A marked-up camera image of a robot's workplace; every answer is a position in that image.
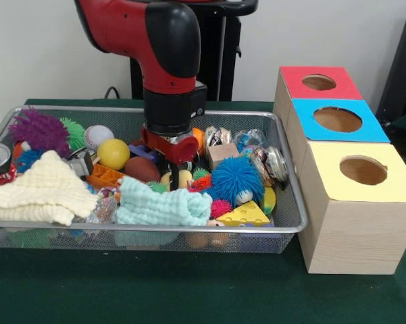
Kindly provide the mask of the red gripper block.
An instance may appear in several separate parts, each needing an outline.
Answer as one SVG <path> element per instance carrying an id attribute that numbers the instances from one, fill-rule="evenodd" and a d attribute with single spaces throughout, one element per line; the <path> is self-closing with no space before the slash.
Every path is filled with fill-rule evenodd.
<path id="1" fill-rule="evenodd" d="M 167 136 L 155 134 L 146 125 L 143 125 L 141 137 L 147 147 L 162 154 L 159 157 L 159 172 L 161 176 L 172 172 L 170 190 L 177 190 L 180 177 L 180 170 L 177 165 L 192 161 L 197 155 L 198 140 L 194 137 L 193 131 L 189 130 L 180 135 Z"/>

